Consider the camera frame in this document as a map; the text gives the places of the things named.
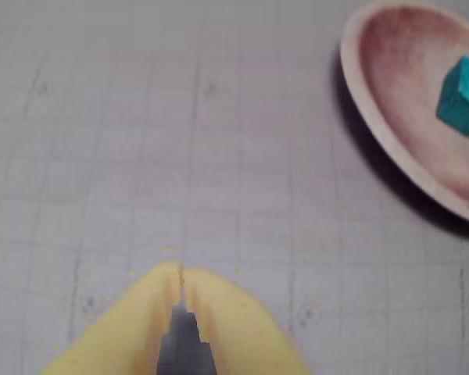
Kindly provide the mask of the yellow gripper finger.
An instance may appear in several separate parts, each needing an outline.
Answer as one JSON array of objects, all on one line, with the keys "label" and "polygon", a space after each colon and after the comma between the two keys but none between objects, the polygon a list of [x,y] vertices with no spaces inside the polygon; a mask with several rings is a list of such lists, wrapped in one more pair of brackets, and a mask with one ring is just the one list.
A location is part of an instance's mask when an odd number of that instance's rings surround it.
[{"label": "yellow gripper finger", "polygon": [[238,285],[191,268],[183,271],[183,292],[218,374],[311,373],[267,307]]},{"label": "yellow gripper finger", "polygon": [[181,264],[162,262],[133,284],[43,374],[156,374],[181,300]]}]

